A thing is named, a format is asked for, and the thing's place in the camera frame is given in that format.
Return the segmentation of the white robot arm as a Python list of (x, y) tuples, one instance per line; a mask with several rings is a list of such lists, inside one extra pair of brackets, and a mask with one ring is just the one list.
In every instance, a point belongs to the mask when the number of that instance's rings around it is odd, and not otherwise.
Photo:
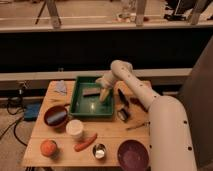
[(183, 104), (172, 96), (158, 94), (133, 74), (132, 64), (114, 60), (110, 70), (96, 82), (100, 98), (117, 81), (123, 81), (149, 114), (150, 164), (152, 171), (197, 171), (188, 117)]

